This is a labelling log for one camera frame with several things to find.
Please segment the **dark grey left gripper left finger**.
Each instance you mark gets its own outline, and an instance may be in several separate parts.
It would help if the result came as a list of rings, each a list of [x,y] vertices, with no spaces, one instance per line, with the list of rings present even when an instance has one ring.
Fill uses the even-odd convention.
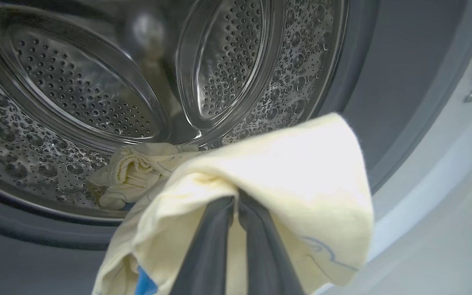
[[[228,233],[234,220],[234,197],[206,206],[178,272],[171,295],[224,295]]]

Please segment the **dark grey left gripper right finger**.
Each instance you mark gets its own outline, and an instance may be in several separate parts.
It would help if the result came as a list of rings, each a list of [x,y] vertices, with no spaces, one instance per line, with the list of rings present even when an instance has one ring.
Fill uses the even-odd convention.
[[[238,201],[247,233],[249,295],[303,295],[304,290],[269,211],[254,199]]]

